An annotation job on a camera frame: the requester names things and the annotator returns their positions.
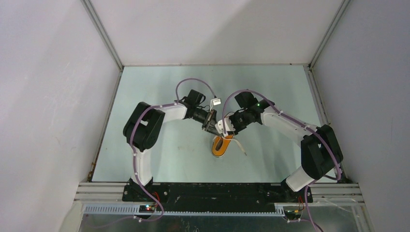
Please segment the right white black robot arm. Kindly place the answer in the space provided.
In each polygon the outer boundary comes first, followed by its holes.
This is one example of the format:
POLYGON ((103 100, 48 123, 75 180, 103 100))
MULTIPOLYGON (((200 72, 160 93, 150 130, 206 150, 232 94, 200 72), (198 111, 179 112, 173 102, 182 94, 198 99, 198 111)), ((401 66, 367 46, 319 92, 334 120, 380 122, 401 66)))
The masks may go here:
POLYGON ((281 195, 285 201, 294 202, 300 197, 302 188, 323 177, 335 181, 341 179, 343 154, 329 125, 319 127, 295 118, 254 90, 238 90, 227 100, 231 98, 235 98, 240 110, 219 121, 224 136, 238 134, 257 122, 277 129, 300 147, 300 167, 283 180, 281 195))

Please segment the orange canvas sneaker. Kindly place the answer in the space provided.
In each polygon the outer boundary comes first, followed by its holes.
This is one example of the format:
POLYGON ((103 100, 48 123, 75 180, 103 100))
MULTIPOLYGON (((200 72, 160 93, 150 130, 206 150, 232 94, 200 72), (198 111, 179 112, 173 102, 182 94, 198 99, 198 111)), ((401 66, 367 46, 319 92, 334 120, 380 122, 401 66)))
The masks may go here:
POLYGON ((234 138, 234 135, 228 135, 226 137, 215 136, 213 138, 213 143, 211 147, 211 153, 214 157, 220 158, 222 157, 228 146, 230 141, 234 138))

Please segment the white shoelace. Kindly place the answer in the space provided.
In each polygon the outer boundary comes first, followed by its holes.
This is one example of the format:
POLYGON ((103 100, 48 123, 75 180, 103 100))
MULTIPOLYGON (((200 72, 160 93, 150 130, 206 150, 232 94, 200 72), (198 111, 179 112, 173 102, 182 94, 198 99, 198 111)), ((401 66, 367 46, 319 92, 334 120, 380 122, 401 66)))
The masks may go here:
POLYGON ((247 154, 246 154, 246 151, 245 151, 245 149, 243 148, 243 146, 241 145, 241 143, 240 143, 237 139, 234 138, 234 134, 230 134, 230 135, 228 135, 228 136, 226 136, 226 137, 222 137, 222 138, 221 138, 222 144, 221 144, 221 146, 220 146, 220 150, 221 150, 222 154, 224 154, 224 153, 226 152, 226 150, 228 149, 228 146, 229 146, 230 142, 232 142, 232 141, 237 144, 237 146, 239 147, 239 149, 240 149, 245 155, 247 155, 247 154))

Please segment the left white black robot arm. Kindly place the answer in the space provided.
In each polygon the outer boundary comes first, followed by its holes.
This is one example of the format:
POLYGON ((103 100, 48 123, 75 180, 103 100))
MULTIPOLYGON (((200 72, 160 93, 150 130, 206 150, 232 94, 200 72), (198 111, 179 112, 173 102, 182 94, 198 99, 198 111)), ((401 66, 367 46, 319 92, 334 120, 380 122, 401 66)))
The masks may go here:
POLYGON ((216 129, 217 110, 202 103, 206 96, 196 90, 191 90, 188 96, 173 103, 149 105, 140 102, 134 109, 123 129, 126 142, 130 145, 133 155, 132 180, 138 185, 134 195, 141 201, 148 201, 153 195, 150 186, 153 180, 151 172, 151 149, 158 140, 164 123, 192 119, 201 124, 201 129, 213 135, 220 135, 216 129))

